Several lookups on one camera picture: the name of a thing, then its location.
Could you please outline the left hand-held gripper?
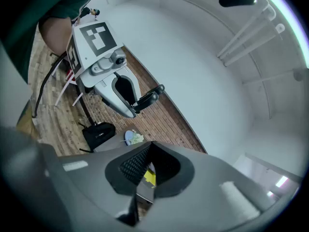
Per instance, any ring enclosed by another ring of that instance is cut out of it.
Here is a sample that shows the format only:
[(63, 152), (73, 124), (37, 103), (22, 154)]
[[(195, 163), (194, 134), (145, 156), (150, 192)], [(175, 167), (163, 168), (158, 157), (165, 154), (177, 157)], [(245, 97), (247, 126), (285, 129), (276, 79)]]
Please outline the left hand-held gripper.
[(93, 89), (103, 102), (126, 118), (135, 118), (131, 105), (141, 97), (134, 73), (124, 67), (123, 44), (107, 21), (75, 26), (66, 53), (76, 83), (86, 92)]

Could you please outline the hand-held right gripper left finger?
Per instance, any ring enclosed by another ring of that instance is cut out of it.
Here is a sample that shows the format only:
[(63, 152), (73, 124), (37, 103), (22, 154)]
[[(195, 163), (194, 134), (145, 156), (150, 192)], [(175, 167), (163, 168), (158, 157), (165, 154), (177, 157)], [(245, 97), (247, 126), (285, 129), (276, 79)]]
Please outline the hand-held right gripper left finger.
[(139, 218), (136, 192), (151, 143), (93, 154), (58, 157), (40, 144), (44, 179), (56, 205), (51, 227), (59, 232), (150, 232), (150, 216)]

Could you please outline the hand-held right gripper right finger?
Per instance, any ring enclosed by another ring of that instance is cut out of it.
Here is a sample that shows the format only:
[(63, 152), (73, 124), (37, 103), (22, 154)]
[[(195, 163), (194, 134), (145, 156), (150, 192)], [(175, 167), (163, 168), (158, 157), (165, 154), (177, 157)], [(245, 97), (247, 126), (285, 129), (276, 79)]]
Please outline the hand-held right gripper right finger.
[[(195, 174), (188, 187), (177, 196), (156, 198), (146, 217), (139, 222), (143, 232), (260, 232), (273, 220), (274, 202), (266, 191), (225, 161), (184, 147), (160, 143), (187, 157)], [(259, 211), (244, 216), (240, 199), (221, 185), (233, 182), (242, 195)]]

